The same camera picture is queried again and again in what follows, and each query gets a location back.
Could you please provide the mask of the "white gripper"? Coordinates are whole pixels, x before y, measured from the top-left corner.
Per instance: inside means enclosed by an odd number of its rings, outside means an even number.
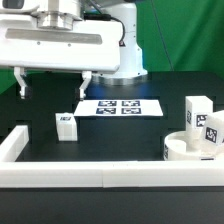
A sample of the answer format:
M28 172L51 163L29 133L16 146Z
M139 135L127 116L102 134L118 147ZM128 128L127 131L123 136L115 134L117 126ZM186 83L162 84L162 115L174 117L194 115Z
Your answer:
M20 96L28 96L25 69L83 71L79 98L85 99L92 72L120 66L121 24L75 21L71 30L40 28L30 10L0 8L0 66L15 67Z

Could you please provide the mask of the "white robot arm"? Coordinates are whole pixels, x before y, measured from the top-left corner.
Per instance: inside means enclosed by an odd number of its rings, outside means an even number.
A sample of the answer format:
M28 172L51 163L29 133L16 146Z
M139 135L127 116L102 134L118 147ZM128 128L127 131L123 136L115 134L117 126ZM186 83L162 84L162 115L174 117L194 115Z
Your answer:
M147 74L137 44L139 0L0 0L0 68L11 67L20 95L26 71L80 73L91 81L132 84Z

